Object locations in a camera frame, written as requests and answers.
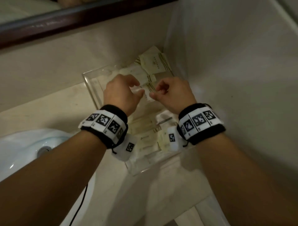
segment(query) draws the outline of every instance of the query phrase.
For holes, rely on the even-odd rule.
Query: mirror frame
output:
[[[44,38],[176,0],[99,0],[0,25],[0,49]]]

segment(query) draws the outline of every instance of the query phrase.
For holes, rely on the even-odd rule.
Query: wall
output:
[[[163,46],[170,3],[0,51],[0,112],[83,82],[83,72]]]
[[[182,0],[164,49],[242,150],[298,186],[298,38],[272,2]]]

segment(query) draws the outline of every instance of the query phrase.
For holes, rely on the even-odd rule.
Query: white sink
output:
[[[37,129],[0,138],[0,181],[37,158],[42,147],[53,149],[72,135],[55,129]],[[82,220],[90,203],[95,184],[95,173],[74,203],[60,226],[76,226]]]

